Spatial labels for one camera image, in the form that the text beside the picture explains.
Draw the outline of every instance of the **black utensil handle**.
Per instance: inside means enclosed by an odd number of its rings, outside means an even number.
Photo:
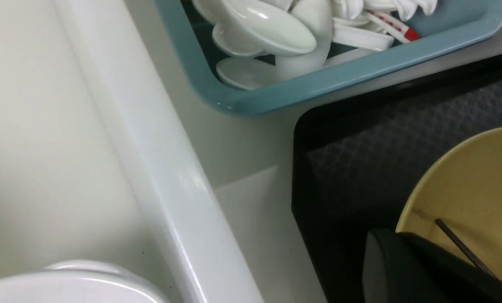
[[[461,241],[461,239],[459,239],[459,237],[457,237],[457,235],[451,229],[449,229],[449,227],[444,221],[442,221],[442,219],[436,219],[434,220],[434,222],[444,232],[444,234],[446,234],[446,236],[448,236],[448,238],[451,239],[453,243],[455,243],[455,245],[462,251],[462,253],[465,254],[465,256],[474,264],[474,266],[486,272],[488,275],[496,278],[492,271],[490,271],[490,269],[486,267],[478,257],[476,257],[476,255],[468,248],[468,246],[466,246],[463,241]]]

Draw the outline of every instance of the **white plastic spoon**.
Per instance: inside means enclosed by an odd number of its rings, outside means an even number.
[[[401,21],[410,20],[418,10],[418,4],[411,0],[390,0],[397,8]]]
[[[430,16],[434,13],[436,6],[438,5],[438,0],[411,0],[421,7],[425,16]]]
[[[363,11],[363,0],[334,0],[332,11],[336,17],[354,20]]]
[[[283,11],[288,11],[290,6],[292,5],[293,0],[262,0],[262,2],[271,4]]]
[[[397,7],[390,0],[363,0],[363,8],[374,11],[397,10]]]
[[[292,9],[292,15],[315,35],[317,48],[296,57],[276,56],[275,65],[280,80],[318,71],[330,52],[333,31],[330,0],[300,0]]]
[[[374,53],[376,52],[373,50],[367,50],[366,48],[357,48],[355,50],[349,50],[348,52],[344,52],[342,54],[338,54],[336,56],[328,58],[326,62],[324,62],[324,68],[339,65],[342,63],[347,63],[349,61],[363,58]]]
[[[199,15],[209,23],[216,25],[222,20],[223,7],[219,0],[192,0],[191,3]]]
[[[322,68],[346,63],[374,53],[364,48],[350,50],[326,59]],[[217,63],[216,70],[223,83],[240,90],[256,90],[280,82],[276,66],[257,59],[226,58]]]
[[[334,24],[347,25],[347,27],[360,27],[370,22],[369,18],[359,15],[353,20],[338,18],[334,15]]]
[[[240,90],[256,90],[279,82],[275,65],[257,59],[226,58],[216,65],[219,78]]]
[[[219,0],[193,0],[193,6],[204,19],[214,24],[212,40],[229,56],[256,57],[262,52],[249,34],[233,24]]]
[[[217,23],[212,31],[212,38],[220,50],[232,57],[254,58],[262,53],[247,33],[237,28],[237,25],[229,27]]]
[[[263,50],[281,56],[313,51],[315,36],[289,13],[259,0],[222,0],[231,19]]]

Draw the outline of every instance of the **blue plastic tray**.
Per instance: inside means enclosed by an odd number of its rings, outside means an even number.
[[[432,16],[419,10],[408,22],[422,37],[420,40],[266,88],[244,91],[230,88],[217,78],[215,65],[226,55],[214,46],[212,26],[197,15],[190,2],[155,2],[191,86],[213,109],[234,115],[282,109],[405,69],[490,38],[502,26],[502,0],[438,0]]]

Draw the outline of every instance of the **gray textured mat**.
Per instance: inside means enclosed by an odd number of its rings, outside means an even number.
[[[372,120],[370,127],[308,154],[330,219],[384,203],[399,213],[441,155],[502,126],[502,81],[445,100],[447,95],[439,90],[367,113],[357,120]],[[387,221],[394,224],[397,218]]]

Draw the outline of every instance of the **yellow bowl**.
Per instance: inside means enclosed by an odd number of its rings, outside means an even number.
[[[396,232],[412,232],[468,262],[434,224],[441,218],[502,280],[502,128],[443,155],[407,201]]]

